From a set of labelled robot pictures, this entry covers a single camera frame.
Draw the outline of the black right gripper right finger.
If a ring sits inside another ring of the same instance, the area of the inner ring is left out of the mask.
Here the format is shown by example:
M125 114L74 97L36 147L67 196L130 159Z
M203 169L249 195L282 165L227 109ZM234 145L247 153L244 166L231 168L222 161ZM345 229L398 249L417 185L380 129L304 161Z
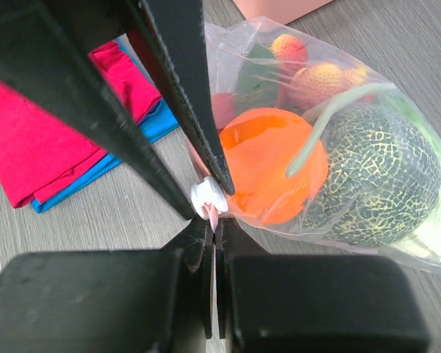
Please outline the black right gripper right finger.
M271 254L232 218L215 233L228 352L427 352L409 280L376 255Z

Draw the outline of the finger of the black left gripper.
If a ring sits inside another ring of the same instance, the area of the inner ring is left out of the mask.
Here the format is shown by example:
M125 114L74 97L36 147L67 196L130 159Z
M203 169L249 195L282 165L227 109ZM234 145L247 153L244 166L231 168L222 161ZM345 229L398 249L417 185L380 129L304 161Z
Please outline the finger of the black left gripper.
M122 159L181 217L193 218L159 155L42 1L0 1L0 82Z
M201 1L139 1L143 23L161 65L160 89L179 124L227 194L234 193L229 167L214 122Z

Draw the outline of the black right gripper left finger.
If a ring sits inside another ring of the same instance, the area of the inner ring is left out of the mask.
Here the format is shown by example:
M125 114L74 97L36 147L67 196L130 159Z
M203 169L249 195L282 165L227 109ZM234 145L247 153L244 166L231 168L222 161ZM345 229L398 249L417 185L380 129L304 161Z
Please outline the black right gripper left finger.
M212 256L200 218L160 249L21 254L0 275L0 352L204 352Z

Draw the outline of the orange fake orange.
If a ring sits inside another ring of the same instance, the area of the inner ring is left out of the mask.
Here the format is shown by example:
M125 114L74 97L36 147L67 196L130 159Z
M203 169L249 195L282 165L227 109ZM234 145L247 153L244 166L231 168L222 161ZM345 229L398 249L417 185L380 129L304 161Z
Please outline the orange fake orange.
M302 169L286 175L311 132L301 116L270 107L245 111L227 124L220 141L234 182L228 201L235 216L266 226L286 223L303 210L328 174L318 143Z

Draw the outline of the clear zip top bag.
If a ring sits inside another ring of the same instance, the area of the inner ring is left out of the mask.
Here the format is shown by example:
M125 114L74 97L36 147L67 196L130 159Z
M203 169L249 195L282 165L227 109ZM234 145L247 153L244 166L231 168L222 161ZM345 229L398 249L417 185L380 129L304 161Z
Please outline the clear zip top bag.
M441 272L441 137L414 101L352 55L268 18L208 23L204 34L235 192L193 152L196 212Z

